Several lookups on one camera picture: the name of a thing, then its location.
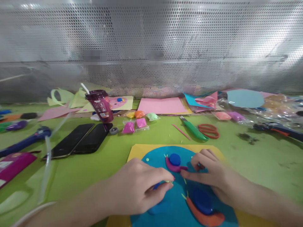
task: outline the hand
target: hand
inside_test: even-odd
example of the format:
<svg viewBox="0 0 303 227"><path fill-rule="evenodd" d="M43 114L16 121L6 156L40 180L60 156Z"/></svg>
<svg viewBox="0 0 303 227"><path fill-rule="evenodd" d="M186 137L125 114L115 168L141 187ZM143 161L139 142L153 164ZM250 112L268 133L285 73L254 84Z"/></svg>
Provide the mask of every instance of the hand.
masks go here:
<svg viewBox="0 0 303 227"><path fill-rule="evenodd" d="M207 167L208 173L190 173L182 170L182 177L210 185L223 203L243 210L247 203L251 202L250 199L254 199L247 197L254 184L221 163L210 149L202 149L200 153L196 153L191 164L196 171Z"/></svg>
<svg viewBox="0 0 303 227"><path fill-rule="evenodd" d="M144 213L158 204L173 184L163 183L156 190L153 186L160 181L174 180L174 176L164 168L154 168L134 158L115 175L101 182L103 190L99 194L103 196L100 203L106 203L109 215Z"/></svg>

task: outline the black smartphone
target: black smartphone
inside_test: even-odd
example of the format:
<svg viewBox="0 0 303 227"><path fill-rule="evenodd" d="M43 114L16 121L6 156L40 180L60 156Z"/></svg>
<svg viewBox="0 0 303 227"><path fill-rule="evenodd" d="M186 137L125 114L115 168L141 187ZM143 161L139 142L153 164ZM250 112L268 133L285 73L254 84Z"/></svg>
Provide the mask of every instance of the black smartphone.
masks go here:
<svg viewBox="0 0 303 227"><path fill-rule="evenodd" d="M112 123L96 125L96 127L76 146L73 153L91 154L96 152L112 127Z"/></svg>
<svg viewBox="0 0 303 227"><path fill-rule="evenodd" d="M87 135L95 124L85 124L77 126L68 136L58 143L51 151L52 158L62 158L70 155L75 147Z"/></svg>

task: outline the pink toothpick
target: pink toothpick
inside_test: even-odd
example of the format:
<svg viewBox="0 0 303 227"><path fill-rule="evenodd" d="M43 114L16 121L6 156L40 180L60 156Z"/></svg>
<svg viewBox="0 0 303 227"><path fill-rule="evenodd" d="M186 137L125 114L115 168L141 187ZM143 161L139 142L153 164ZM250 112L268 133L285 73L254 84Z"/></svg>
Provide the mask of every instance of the pink toothpick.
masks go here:
<svg viewBox="0 0 303 227"><path fill-rule="evenodd" d="M172 124L172 126L174 126L176 129L179 130L179 132L181 132L183 135L185 135L187 139L191 140L191 139L189 138L189 136L186 135L184 132L182 132L177 126L175 126L175 125L173 125L173 124Z"/></svg>

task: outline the green utility knife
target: green utility knife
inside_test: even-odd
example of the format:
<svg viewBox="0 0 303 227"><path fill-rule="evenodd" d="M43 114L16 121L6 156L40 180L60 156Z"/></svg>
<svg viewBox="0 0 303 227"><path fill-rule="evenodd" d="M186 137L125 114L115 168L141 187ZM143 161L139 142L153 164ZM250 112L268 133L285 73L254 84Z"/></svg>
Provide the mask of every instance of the green utility knife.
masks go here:
<svg viewBox="0 0 303 227"><path fill-rule="evenodd" d="M193 133L193 135L200 140L208 141L209 137L204 136L199 129L197 129L192 123L187 121L183 116L180 117L180 119L183 121L183 123L188 127L188 129Z"/></svg>

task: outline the perforated metal wall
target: perforated metal wall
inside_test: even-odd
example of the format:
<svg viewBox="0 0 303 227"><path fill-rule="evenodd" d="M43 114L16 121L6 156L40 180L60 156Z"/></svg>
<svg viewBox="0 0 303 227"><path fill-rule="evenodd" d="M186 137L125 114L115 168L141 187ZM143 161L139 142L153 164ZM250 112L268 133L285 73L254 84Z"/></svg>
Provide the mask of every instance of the perforated metal wall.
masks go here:
<svg viewBox="0 0 303 227"><path fill-rule="evenodd" d="M0 80L24 75L0 82L2 103L45 102L51 89L77 90L80 81L113 96L295 94L303 2L1 1L0 50Z"/></svg>

